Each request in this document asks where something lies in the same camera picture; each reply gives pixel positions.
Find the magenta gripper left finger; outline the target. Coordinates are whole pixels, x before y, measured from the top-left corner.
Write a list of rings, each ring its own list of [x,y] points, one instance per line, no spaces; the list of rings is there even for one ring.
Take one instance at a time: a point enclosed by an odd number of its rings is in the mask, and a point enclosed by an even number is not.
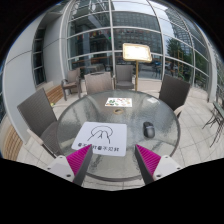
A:
[[[81,186],[92,155],[92,145],[87,145],[67,157],[62,155],[58,156],[47,167],[47,171]]]

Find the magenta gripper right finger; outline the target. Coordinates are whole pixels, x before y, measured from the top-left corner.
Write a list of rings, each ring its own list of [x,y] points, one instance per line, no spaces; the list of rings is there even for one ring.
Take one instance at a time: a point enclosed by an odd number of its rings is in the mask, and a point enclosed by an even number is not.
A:
[[[181,169],[181,166],[170,156],[159,156],[140,145],[135,145],[135,156],[145,184],[150,184]]]

